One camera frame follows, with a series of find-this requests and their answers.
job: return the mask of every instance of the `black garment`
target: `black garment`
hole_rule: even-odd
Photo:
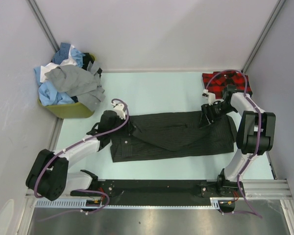
[[[223,116],[215,123],[202,127],[200,120],[201,111],[130,116],[127,125],[100,141],[105,143],[104,147],[111,139],[113,162],[233,152],[237,131],[231,117]],[[109,119],[113,128],[120,124],[120,119]]]
[[[76,96],[72,96],[71,99],[72,99],[75,103],[78,102],[78,98],[77,98]]]
[[[89,65],[89,62],[94,62],[94,57],[89,54],[89,53],[84,53],[85,55],[83,56],[83,67],[82,69],[87,70],[87,66]]]

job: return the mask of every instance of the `red checkered fabric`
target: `red checkered fabric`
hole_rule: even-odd
[[[204,82],[205,88],[209,80],[217,73],[218,72],[202,74],[202,80]],[[251,96],[253,92],[251,91],[251,88],[249,86],[247,75],[246,75],[246,78],[247,78],[247,93],[250,94]],[[208,91],[216,94],[216,99],[222,99],[222,91],[227,85],[235,85],[238,90],[244,90],[245,79],[240,73],[236,73],[235,71],[222,72],[219,76],[215,77],[214,80],[211,81],[208,87]]]

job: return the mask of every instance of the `yellow-green basket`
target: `yellow-green basket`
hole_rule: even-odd
[[[96,60],[96,57],[93,54],[90,54],[93,60]],[[47,105],[43,106],[38,98],[38,104],[41,107],[48,109],[58,118],[89,118],[94,114],[94,111],[90,111],[85,105],[80,102],[74,104],[59,104],[59,105]]]

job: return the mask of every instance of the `metal floor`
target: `metal floor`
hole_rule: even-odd
[[[279,200],[251,202],[264,217],[224,215],[217,210],[191,209],[105,209],[85,216],[79,212],[45,222],[39,219],[62,209],[37,208],[28,235],[289,235]],[[237,210],[247,210],[238,201]]]

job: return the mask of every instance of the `gray wall panel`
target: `gray wall panel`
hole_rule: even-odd
[[[0,1],[0,209],[14,200],[12,234],[26,192],[25,179],[48,146],[55,117],[37,105],[33,67],[53,50],[25,0]]]
[[[294,0],[284,9],[247,71],[254,99],[276,113],[271,160],[279,178],[287,178],[294,197]]]
[[[57,42],[104,71],[241,69],[277,0],[37,0]]]

